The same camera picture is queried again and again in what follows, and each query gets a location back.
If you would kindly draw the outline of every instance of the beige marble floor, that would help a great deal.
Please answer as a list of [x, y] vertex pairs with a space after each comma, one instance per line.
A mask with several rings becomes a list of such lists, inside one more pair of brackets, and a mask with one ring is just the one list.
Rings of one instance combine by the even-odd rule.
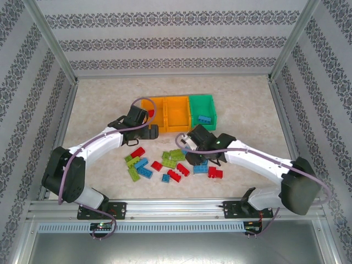
[[[167, 77], [100, 79], [80, 81], [64, 147], [78, 145], [101, 132], [106, 125], [127, 114], [130, 104], [141, 96], [212, 94], [218, 114], [216, 136], [227, 133], [246, 144], [275, 156], [289, 158], [288, 149], [264, 76]], [[141, 141], [150, 164], [161, 161], [163, 151], [176, 149], [177, 133], [161, 134], [157, 140]], [[122, 146], [99, 159], [86, 172], [86, 182], [110, 199], [239, 197], [250, 187], [272, 183], [240, 166], [224, 164], [224, 178], [205, 174], [183, 177], [180, 183], [161, 182], [160, 173], [150, 180], [133, 183], [123, 157], [136, 147]]]

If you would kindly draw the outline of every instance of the red lego brick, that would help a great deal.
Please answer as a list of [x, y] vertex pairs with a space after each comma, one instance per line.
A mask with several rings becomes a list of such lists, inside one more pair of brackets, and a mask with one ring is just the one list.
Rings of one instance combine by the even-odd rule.
[[215, 178], [215, 176], [216, 176], [216, 168], [215, 167], [209, 167], [208, 177], [209, 178]]
[[149, 115], [149, 117], [154, 116], [154, 110], [149, 110], [149, 111], [148, 111], [148, 115]]
[[189, 170], [187, 170], [181, 163], [177, 164], [176, 169], [178, 169], [186, 177], [189, 175]]
[[175, 180], [176, 182], [180, 182], [181, 181], [181, 175], [177, 174], [176, 172], [174, 172], [172, 169], [169, 169], [169, 171], [167, 172], [167, 174], [170, 175], [170, 177]]
[[223, 171], [222, 170], [216, 170], [215, 178], [222, 179], [222, 177], [223, 177]]
[[163, 166], [159, 162], [154, 161], [151, 167], [159, 172]]
[[131, 153], [131, 157], [135, 158], [135, 157], [140, 157], [145, 153], [144, 148], [139, 147], [137, 148], [134, 152]]

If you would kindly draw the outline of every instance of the orange bin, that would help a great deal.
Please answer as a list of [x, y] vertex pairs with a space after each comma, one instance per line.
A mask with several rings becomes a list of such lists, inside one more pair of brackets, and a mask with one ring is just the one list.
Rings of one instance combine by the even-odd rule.
[[[165, 110], [165, 97], [150, 97], [156, 104], [156, 116], [151, 124], [159, 126], [159, 133], [166, 132], [166, 110]], [[149, 111], [154, 108], [153, 104], [148, 100], [142, 100], [141, 108]]]
[[[191, 111], [188, 96], [150, 97], [157, 107], [152, 124], [159, 126], [159, 132], [187, 132], [191, 129]], [[153, 109], [153, 104], [142, 100], [141, 107]]]

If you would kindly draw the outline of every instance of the green bin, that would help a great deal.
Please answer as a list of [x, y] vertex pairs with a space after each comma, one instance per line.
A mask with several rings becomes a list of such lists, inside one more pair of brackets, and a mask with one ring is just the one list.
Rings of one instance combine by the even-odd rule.
[[[191, 127], [201, 124], [207, 130], [216, 129], [217, 115], [212, 95], [190, 95], [189, 106], [191, 110]], [[202, 124], [198, 121], [199, 116], [211, 118], [210, 124]]]

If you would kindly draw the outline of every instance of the green lego brick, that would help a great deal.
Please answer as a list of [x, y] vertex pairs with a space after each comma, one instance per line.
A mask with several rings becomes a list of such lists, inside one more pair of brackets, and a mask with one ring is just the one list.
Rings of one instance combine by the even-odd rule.
[[141, 178], [141, 177], [139, 177], [135, 167], [130, 168], [128, 170], [128, 173], [130, 174], [133, 182], [136, 182], [136, 181], [138, 181]]
[[171, 156], [171, 159], [175, 156], [179, 156], [179, 155], [182, 155], [182, 151], [180, 149], [178, 150], [171, 150], [170, 151], [170, 156]]
[[167, 167], [167, 168], [174, 169], [174, 168], [176, 168], [177, 162], [163, 158], [163, 161], [162, 161], [161, 164], [162, 164], [163, 166]]
[[185, 161], [186, 156], [181, 153], [181, 155], [171, 157], [172, 161]]
[[170, 153], [169, 152], [167, 152], [167, 151], [164, 151], [163, 152], [163, 156], [162, 156], [162, 158], [165, 158], [165, 159], [169, 159], [170, 158]]
[[125, 157], [125, 161], [129, 162], [130, 160], [132, 160], [133, 158], [131, 157], [131, 155], [128, 155], [127, 157]]
[[127, 167], [130, 169], [134, 166], [134, 164], [136, 164], [138, 161], [140, 161], [141, 159], [139, 157], [135, 157], [133, 159], [131, 159], [129, 162], [127, 162]]

